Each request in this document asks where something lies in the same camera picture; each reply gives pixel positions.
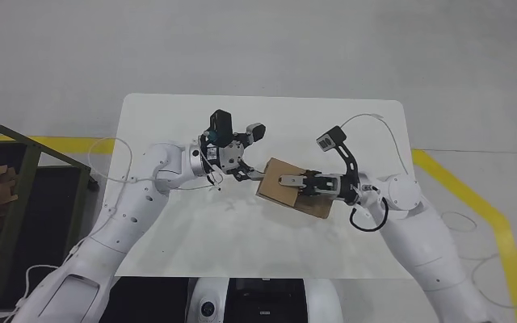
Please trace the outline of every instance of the sticker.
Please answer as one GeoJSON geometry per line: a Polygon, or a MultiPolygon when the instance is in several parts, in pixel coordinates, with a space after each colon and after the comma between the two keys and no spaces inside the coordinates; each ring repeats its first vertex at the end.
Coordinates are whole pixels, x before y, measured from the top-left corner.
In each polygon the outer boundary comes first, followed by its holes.
{"type": "Polygon", "coordinates": [[[217,159],[217,147],[210,147],[207,149],[207,159],[209,161],[217,159]]]}

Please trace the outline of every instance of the metal frame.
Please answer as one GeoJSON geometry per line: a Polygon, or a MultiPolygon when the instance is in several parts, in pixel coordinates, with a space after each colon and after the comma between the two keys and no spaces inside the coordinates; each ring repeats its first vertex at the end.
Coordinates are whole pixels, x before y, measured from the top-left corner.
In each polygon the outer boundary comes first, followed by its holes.
{"type": "Polygon", "coordinates": [[[18,195],[18,199],[10,203],[7,209],[6,220],[3,225],[3,230],[0,233],[0,295],[4,292],[7,278],[11,270],[12,257],[15,252],[16,243],[18,241],[19,230],[23,223],[25,216],[25,208],[32,190],[32,184],[38,163],[40,161],[41,153],[46,153],[56,159],[70,164],[73,167],[80,169],[78,187],[74,200],[74,209],[72,211],[68,237],[65,244],[65,254],[78,241],[79,232],[81,230],[82,213],[85,204],[85,194],[88,179],[90,177],[90,167],[82,164],[79,161],[70,158],[63,153],[40,144],[20,133],[17,133],[0,124],[0,134],[12,138],[14,141],[0,141],[3,144],[10,142],[26,145],[25,154],[23,156],[22,165],[20,167],[18,180],[14,189],[14,194],[18,195]]]}

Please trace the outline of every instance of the dark green shelf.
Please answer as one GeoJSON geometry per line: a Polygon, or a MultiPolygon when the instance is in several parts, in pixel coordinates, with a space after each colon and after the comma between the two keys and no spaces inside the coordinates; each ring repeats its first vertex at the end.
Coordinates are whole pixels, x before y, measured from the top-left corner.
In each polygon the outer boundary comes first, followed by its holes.
{"type": "MultiPolygon", "coordinates": [[[[16,169],[14,194],[0,232],[0,309],[11,310],[23,295],[25,270],[59,266],[79,240],[90,167],[0,125],[0,165],[16,169]],[[68,166],[39,167],[46,153],[68,166]]],[[[31,273],[34,287],[48,270],[31,273]]]]}

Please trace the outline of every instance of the cardboard piece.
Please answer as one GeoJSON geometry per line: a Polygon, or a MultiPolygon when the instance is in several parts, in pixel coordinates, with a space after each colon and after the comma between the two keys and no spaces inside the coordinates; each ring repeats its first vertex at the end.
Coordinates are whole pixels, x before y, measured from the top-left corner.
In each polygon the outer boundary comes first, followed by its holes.
{"type": "Polygon", "coordinates": [[[15,188],[16,172],[15,169],[7,166],[0,166],[0,205],[18,199],[17,195],[12,195],[15,188]]]}
{"type": "Polygon", "coordinates": [[[257,196],[311,216],[326,219],[332,208],[332,200],[322,196],[299,196],[297,187],[284,187],[279,184],[281,175],[300,175],[304,172],[304,169],[285,161],[270,159],[266,165],[264,178],[258,185],[257,196]]]}

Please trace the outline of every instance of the gray floor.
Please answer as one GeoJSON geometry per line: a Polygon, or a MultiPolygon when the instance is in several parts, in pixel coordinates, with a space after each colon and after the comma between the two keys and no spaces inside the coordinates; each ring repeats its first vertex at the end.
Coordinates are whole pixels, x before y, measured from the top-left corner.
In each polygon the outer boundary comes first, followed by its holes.
{"type": "MultiPolygon", "coordinates": [[[[0,0],[0,122],[112,136],[133,92],[396,99],[412,147],[455,150],[431,154],[517,232],[515,31],[514,0],[0,0]]],[[[469,211],[418,179],[442,211],[469,211]]],[[[462,252],[493,251],[480,227],[455,236],[462,252]]],[[[500,266],[479,275],[508,304],[500,266]]],[[[412,287],[399,299],[383,297],[389,285],[347,288],[358,295],[343,305],[350,322],[435,321],[412,287]]]]}

